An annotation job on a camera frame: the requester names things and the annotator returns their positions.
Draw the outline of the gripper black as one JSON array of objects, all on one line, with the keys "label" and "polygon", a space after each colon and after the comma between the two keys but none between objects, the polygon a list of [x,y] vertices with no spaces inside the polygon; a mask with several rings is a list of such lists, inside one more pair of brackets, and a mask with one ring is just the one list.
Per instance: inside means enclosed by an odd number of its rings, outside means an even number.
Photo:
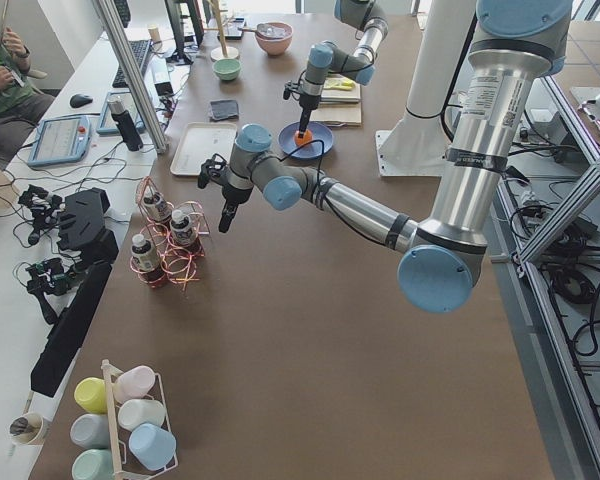
[{"label": "gripper black", "polygon": [[308,80],[289,81],[284,86],[283,99],[288,100],[292,94],[299,95],[302,108],[299,121],[299,137],[303,138],[308,130],[311,112],[316,110],[321,100],[323,84],[315,84]]},{"label": "gripper black", "polygon": [[221,233],[227,233],[240,204],[249,200],[253,183],[246,177],[235,173],[230,163],[218,153],[214,153],[202,164],[197,177],[197,185],[200,189],[204,189],[210,182],[222,187],[222,194],[226,202],[221,212],[218,230]]}]

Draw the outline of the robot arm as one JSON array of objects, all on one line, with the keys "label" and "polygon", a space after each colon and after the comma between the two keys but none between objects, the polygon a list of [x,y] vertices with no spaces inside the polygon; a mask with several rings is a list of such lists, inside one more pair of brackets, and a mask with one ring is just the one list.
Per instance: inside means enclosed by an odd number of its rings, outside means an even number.
[{"label": "robot arm", "polygon": [[301,115],[296,130],[300,139],[307,136],[328,75],[338,74],[358,85],[368,85],[375,73],[379,47],[388,35],[388,20],[378,1],[336,1],[334,17],[356,31],[357,45],[344,50],[335,40],[314,43],[298,79],[285,84],[283,98],[298,97]]},{"label": "robot arm", "polygon": [[221,186],[219,228],[259,190],[276,210],[300,200],[329,210],[363,238],[402,254],[397,278],[418,308],[445,313],[477,283],[487,243],[484,222],[507,166],[533,82],[564,64],[568,1],[436,1],[432,4],[403,119],[380,151],[404,158],[409,147],[443,147],[445,168],[423,221],[396,212],[319,168],[286,165],[270,132],[244,126],[229,157],[207,160],[200,187]]}]

